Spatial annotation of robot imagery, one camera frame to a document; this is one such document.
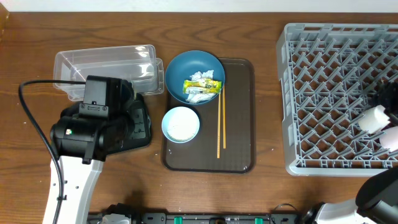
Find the white cup pink inside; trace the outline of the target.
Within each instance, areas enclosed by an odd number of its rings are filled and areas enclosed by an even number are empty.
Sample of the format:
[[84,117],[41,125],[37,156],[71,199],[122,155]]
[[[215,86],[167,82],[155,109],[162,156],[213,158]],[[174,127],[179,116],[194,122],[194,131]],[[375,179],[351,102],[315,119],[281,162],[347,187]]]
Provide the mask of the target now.
[[379,141],[384,149],[388,149],[390,152],[396,151],[398,149],[398,127],[386,129]]

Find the light blue small bowl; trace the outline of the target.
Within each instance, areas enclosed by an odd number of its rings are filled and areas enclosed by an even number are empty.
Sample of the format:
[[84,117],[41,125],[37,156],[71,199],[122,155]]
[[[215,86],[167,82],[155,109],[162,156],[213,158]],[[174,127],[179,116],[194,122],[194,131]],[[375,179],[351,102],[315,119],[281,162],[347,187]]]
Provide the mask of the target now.
[[191,141],[199,132],[200,120],[192,109],[178,106],[172,108],[162,119],[162,132],[164,136],[174,143]]

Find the pile of rice grains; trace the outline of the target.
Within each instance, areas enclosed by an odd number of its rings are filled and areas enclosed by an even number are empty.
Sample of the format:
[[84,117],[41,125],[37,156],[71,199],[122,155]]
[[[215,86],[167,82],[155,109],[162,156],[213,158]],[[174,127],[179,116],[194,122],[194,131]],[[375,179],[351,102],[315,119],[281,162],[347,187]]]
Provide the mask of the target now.
[[188,141],[197,132],[197,122],[194,116],[189,114],[173,114],[169,120],[167,134],[177,142]]

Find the white tissue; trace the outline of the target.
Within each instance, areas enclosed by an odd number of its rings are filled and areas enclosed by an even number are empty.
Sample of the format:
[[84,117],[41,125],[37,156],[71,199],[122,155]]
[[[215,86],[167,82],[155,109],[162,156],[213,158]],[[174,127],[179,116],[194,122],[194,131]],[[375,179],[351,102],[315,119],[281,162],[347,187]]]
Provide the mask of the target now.
[[[208,70],[207,72],[196,72],[190,76],[190,81],[199,81],[203,78],[213,79],[213,70]],[[208,101],[215,96],[214,93],[189,93],[188,98],[186,99],[187,103],[197,104],[203,101]]]

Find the yellow snack wrapper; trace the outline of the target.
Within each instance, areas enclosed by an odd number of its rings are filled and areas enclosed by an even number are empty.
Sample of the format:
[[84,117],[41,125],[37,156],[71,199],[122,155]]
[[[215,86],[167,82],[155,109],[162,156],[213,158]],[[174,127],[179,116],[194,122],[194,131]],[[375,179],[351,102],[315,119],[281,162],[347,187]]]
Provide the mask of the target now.
[[201,78],[190,81],[185,80],[183,83],[183,93],[185,94],[218,94],[221,91],[223,82],[212,80],[210,78]]

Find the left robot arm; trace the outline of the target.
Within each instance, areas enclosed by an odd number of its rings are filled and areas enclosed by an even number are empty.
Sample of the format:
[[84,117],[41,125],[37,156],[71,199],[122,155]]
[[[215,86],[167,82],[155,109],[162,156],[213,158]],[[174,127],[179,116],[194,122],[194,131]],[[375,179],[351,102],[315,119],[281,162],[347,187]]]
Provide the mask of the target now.
[[132,139],[134,122],[127,104],[136,99],[130,82],[88,76],[85,96],[75,114],[63,115],[50,137],[57,158],[51,171],[60,168],[57,190],[51,186],[44,223],[84,223],[106,156]]

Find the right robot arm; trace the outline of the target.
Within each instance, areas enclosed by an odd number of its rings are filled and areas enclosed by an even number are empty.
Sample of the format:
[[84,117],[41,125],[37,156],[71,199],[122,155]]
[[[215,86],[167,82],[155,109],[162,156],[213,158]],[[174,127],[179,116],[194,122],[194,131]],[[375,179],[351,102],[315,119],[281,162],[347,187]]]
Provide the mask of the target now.
[[[397,83],[379,86],[371,108],[363,112],[361,130],[374,134],[392,123],[379,138],[384,149],[397,151]],[[299,223],[397,223],[397,168],[369,178],[355,199],[341,203],[319,203]]]

